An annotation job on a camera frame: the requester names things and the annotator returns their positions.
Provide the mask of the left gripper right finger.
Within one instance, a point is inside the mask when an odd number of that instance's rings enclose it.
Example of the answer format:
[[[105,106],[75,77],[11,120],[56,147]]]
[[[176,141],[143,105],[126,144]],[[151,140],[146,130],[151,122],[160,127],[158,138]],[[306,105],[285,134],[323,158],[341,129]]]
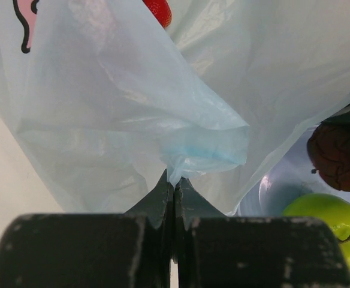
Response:
[[[180,287],[350,287],[335,235],[312,217],[227,217],[181,179],[174,191]]]

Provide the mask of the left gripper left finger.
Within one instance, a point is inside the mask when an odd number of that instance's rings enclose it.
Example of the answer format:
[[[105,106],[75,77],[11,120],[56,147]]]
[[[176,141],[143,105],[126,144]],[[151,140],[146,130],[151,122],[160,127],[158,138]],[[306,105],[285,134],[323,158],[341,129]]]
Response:
[[[172,196],[162,175],[122,214],[16,217],[0,238],[0,287],[169,287]]]

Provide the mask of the dark red fake apple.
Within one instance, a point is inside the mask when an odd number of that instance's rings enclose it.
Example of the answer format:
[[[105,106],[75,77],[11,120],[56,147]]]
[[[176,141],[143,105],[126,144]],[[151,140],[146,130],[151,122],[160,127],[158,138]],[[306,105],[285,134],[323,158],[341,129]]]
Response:
[[[311,171],[338,191],[350,192],[350,124],[321,123],[307,141]]]

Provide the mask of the green fake apple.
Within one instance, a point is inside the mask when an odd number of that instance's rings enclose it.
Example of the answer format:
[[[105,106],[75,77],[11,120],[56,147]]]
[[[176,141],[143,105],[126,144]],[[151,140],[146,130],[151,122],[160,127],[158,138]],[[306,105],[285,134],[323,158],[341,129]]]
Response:
[[[350,268],[350,203],[331,194],[310,193],[297,198],[284,216],[315,217],[324,221],[336,236]]]

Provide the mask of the light blue plastic bag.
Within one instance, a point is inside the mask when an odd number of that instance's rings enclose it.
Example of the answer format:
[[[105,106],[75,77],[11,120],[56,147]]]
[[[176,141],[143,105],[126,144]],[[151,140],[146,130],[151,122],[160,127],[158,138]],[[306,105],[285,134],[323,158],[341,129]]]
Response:
[[[224,214],[350,103],[350,1],[0,1],[0,116],[58,204],[123,212],[161,173]]]

